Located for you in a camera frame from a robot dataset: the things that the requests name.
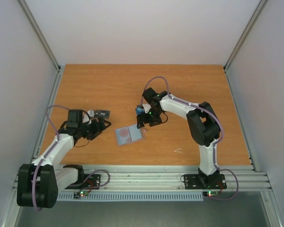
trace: robotic arm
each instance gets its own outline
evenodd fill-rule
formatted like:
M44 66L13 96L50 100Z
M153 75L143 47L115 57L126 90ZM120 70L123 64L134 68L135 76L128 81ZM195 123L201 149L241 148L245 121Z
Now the robotic arm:
M203 102L202 104L191 103L186 105L181 102L186 103L186 101L173 95L168 96L166 91L158 94L151 87L146 89L142 96L147 104L142 104L136 108L137 128L144 127L146 123L149 123L151 127L161 124L160 114L163 112L172 112L186 119L190 133L194 141L199 145L200 166L198 178L204 188L209 187L220 174L215 163L215 142L220 136L220 128L215 119L209 114L191 105L199 106L215 115L210 104Z
M111 125L102 117L83 122L83 110L69 110L68 120L58 130L51 145L31 164L23 164L18 171L17 204L33 206L33 182L35 179L35 201L38 207L51 208L56 203L61 190L71 184L84 180L84 170L80 165L66 165L55 172L65 154L72 149L80 138L93 140Z

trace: wooden table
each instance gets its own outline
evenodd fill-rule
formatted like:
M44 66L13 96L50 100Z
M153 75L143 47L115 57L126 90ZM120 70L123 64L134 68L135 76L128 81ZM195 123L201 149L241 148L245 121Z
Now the wooden table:
M198 145L187 121L167 113L166 124L146 127L145 140L118 146L115 129L136 123L135 107L145 84L162 75L170 92L187 101L209 102L220 119L225 139L218 145L219 165L250 165L248 152L221 65L66 65L55 104L76 109L110 110L112 123L100 136L82 148L73 148L63 164L109 165L199 165ZM151 87L166 90L162 79ZM51 114L59 127L67 119L64 109ZM53 141L54 131L46 130L42 151ZM84 145L81 139L77 146Z

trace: white wall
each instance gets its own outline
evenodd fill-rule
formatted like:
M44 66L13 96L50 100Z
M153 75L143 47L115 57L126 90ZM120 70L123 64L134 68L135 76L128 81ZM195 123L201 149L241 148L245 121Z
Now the white wall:
M57 61L225 64L258 0L27 0Z
M55 69L16 0L0 0L0 222L32 154Z
M268 1L229 75L251 150L284 217L284 0Z

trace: wooden tabletop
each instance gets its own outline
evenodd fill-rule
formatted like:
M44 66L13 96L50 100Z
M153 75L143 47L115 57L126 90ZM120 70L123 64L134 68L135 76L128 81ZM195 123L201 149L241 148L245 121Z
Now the wooden tabletop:
M145 127L145 140L117 145L115 129L136 124L135 107L144 86L158 75L168 80L173 95L211 104L225 131L225 138L217 148L219 165L250 165L221 65L66 65L55 104L83 110L110 110L112 126L87 146L73 148L62 163L199 165L198 145L190 135L187 121L173 113L167 112L166 124ZM166 90L162 79L152 81L150 86L157 92ZM67 120L67 111L54 108L51 119L59 127ZM54 131L48 127L42 152L53 138ZM86 140L80 139L77 146L85 143Z

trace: gray floor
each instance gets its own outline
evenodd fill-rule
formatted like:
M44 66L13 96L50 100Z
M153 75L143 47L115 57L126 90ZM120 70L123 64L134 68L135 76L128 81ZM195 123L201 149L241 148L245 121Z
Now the gray floor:
M260 193L232 201L58 202L35 213L22 208L17 227L266 227Z

